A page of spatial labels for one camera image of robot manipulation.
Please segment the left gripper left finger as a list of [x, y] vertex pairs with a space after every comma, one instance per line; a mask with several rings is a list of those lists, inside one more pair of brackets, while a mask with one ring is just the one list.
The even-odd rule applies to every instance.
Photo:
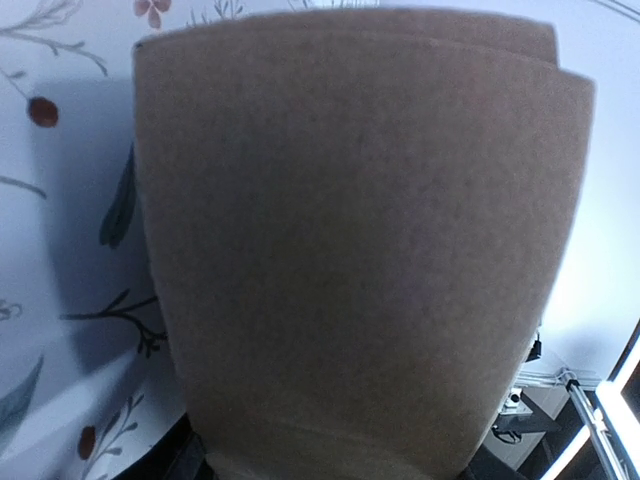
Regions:
[[115, 480], [212, 480], [213, 469], [205, 461], [205, 449], [187, 414], [140, 460]]

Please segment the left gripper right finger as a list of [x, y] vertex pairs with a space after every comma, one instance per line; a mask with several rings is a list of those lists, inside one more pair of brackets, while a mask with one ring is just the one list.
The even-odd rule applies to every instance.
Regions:
[[527, 480], [481, 445], [457, 480]]

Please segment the brown cardboard box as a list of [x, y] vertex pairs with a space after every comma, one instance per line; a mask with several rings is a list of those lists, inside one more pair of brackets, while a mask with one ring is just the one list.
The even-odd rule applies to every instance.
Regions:
[[453, 479], [523, 363], [593, 82], [552, 25], [437, 9], [219, 21], [133, 53], [136, 179], [222, 479]]

